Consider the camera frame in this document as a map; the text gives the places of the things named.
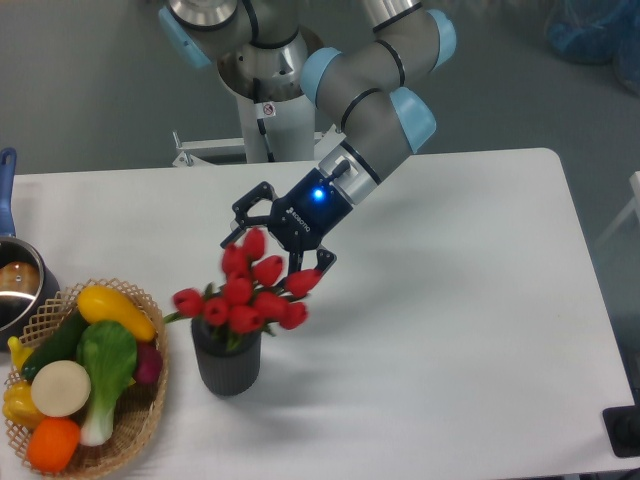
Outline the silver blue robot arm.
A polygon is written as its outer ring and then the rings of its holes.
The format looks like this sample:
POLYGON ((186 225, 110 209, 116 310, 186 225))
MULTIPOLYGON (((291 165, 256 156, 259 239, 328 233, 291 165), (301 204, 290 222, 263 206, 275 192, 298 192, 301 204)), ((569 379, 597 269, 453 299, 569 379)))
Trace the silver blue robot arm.
POLYGON ((356 53, 324 46, 293 1, 168 1, 159 22, 182 58, 214 66, 236 98, 246 160, 313 156, 315 115, 339 143, 287 194, 261 183, 233 205, 232 239, 264 227, 297 272, 314 252, 325 272, 335 255, 323 238, 433 135, 436 121, 412 81, 454 54, 447 16, 418 1, 366 1, 374 39, 356 53))

